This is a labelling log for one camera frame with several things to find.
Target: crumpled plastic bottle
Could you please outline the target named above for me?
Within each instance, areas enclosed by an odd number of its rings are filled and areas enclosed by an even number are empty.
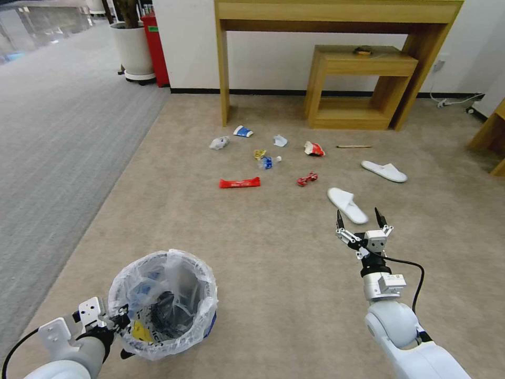
[[[258,162],[258,167],[262,169],[269,169],[275,166],[277,163],[282,161],[282,157],[278,156],[275,158],[272,158],[270,156],[264,156],[261,158]]]

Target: red and white wrapper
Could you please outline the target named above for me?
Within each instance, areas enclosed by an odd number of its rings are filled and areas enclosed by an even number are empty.
[[[226,181],[221,179],[219,181],[219,188],[242,188],[242,187],[260,187],[261,182],[259,176],[253,179],[246,179],[243,181]]]
[[[311,141],[305,142],[305,154],[312,156],[325,156],[326,153],[319,144]]]

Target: white planter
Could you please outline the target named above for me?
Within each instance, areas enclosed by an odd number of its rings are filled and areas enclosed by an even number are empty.
[[[124,29],[124,22],[111,25],[112,34],[125,68],[125,76],[131,80],[148,80],[155,76],[153,62],[147,45],[146,33],[142,22],[137,29]]]
[[[105,14],[102,0],[86,0],[86,5],[88,6],[91,14]]]

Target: wooden console table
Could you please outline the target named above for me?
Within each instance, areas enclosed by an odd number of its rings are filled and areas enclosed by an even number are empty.
[[[472,150],[492,149],[497,153],[505,148],[505,99],[498,105],[494,113],[489,116],[477,134],[468,144]],[[505,176],[505,159],[496,166],[491,175]]]
[[[419,61],[393,116],[400,130],[464,0],[214,0],[223,126],[228,122],[227,31],[407,34]]]

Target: power outlet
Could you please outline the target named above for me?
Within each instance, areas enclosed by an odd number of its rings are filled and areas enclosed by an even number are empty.
[[[433,66],[433,72],[440,71],[443,68],[443,66],[446,64],[448,58],[449,58],[449,53],[440,53],[438,55],[436,62],[435,62],[435,65]]]

